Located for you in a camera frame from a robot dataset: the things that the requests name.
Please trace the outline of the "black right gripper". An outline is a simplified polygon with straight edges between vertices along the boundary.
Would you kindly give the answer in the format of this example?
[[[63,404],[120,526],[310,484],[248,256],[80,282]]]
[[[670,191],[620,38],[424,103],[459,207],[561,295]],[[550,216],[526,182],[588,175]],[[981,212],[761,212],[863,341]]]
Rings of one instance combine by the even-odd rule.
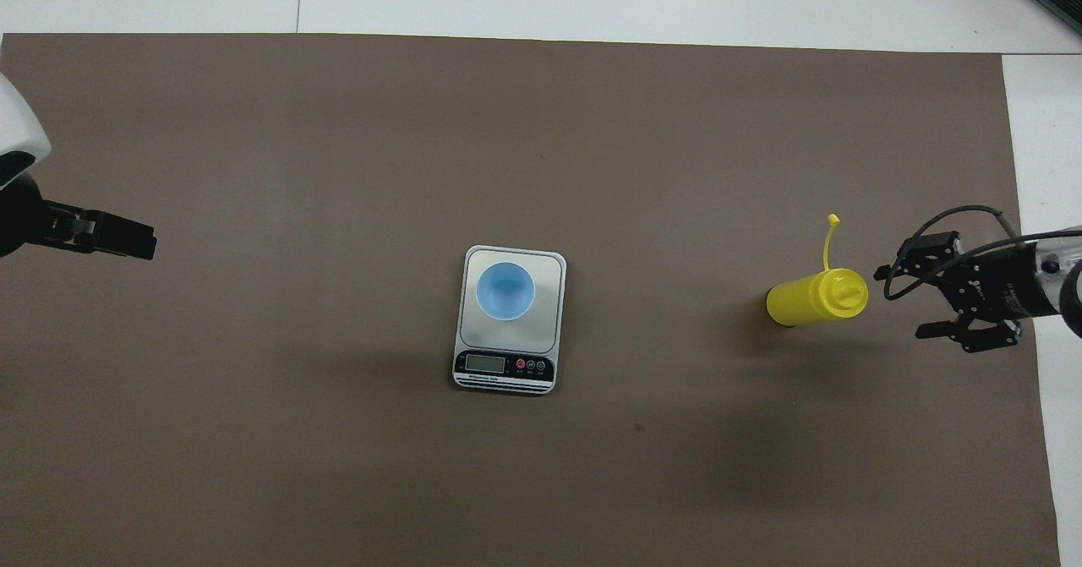
[[[962,252],[959,232],[924,233],[903,240],[895,259],[874,271],[874,281],[893,278],[920,279],[928,271]],[[1035,280],[1035,247],[1005,248],[982,253],[950,268],[951,309],[962,309],[978,319],[993,322],[974,328],[971,316],[918,325],[918,340],[948,339],[967,354],[1015,346],[1021,337],[1021,325],[1014,321],[1038,316],[1040,284]]]

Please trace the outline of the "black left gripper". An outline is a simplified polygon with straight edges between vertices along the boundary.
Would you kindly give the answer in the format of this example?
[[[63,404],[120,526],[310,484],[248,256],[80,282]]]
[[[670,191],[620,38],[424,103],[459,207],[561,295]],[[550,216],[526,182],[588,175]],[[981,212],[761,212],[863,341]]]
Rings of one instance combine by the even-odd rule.
[[[43,200],[35,179],[19,174],[1,192],[1,258],[27,243],[70,252],[101,251],[123,258],[153,260],[157,251],[155,228],[72,205]]]

